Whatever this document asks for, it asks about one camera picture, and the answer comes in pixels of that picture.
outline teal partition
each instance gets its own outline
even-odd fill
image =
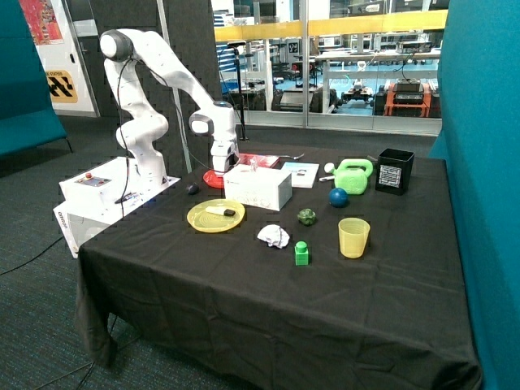
[[[484,388],[520,388],[520,3],[451,1],[439,69],[445,158]]]
[[[54,113],[46,74],[18,0],[0,1],[0,155],[67,134]]]

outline green ball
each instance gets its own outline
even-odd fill
[[[311,209],[303,209],[298,213],[298,220],[306,226],[310,226],[316,222],[316,213]]]

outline sticker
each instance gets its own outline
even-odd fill
[[[300,46],[298,42],[291,42],[288,44],[289,53],[300,53]]]
[[[46,71],[50,100],[53,103],[77,103],[78,95],[68,71]]]
[[[56,14],[51,0],[19,0],[29,26],[34,45],[56,45],[63,43]]]
[[[401,169],[382,165],[379,170],[379,184],[399,188],[401,184]]]

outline black bin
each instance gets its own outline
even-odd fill
[[[386,149],[378,158],[375,190],[402,195],[408,189],[413,165],[413,152]]]

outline yellow plate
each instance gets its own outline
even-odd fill
[[[224,215],[217,215],[208,213],[206,207],[208,206],[225,206],[229,210],[234,210],[235,215],[226,217]],[[199,232],[204,233],[219,233],[234,228],[244,218],[245,208],[238,201],[229,199],[212,199],[204,201],[193,207],[188,212],[188,222]]]

